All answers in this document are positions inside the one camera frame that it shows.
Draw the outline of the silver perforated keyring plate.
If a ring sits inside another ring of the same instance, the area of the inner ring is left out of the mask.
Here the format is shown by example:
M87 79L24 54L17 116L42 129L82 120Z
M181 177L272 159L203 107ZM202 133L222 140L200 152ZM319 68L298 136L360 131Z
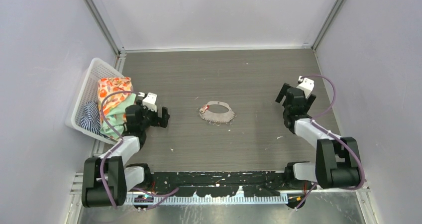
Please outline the silver perforated keyring plate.
M209 105L209 109L205 113L199 112L199 116L201 119L208 121L209 123L230 123L235 118L235 112L232 110L228 103L220 101L209 101L206 103L206 105ZM227 111L223 113L212 112L210 111L210 106L221 106L226 108Z

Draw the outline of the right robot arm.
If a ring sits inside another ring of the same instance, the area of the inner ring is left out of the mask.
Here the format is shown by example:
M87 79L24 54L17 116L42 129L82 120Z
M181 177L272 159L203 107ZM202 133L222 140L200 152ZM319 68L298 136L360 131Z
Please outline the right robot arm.
M284 183L297 189L304 181L319 184L322 188L356 188L364 181L357 141L324 129L308 111L316 96L311 88L285 83L276 97L281 103L285 127L303 138L316 151L315 162L290 162L285 167Z

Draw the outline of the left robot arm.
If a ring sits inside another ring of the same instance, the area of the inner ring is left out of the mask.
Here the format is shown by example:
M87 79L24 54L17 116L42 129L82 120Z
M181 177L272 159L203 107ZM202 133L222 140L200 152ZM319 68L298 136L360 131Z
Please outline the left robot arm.
M125 109L126 121L120 138L109 152L88 158L84 163L82 205L85 208L117 207L125 202L127 192L152 187L153 175L146 163L130 164L128 160L141 150L149 127L168 126L170 114L162 107L159 114L142 101Z

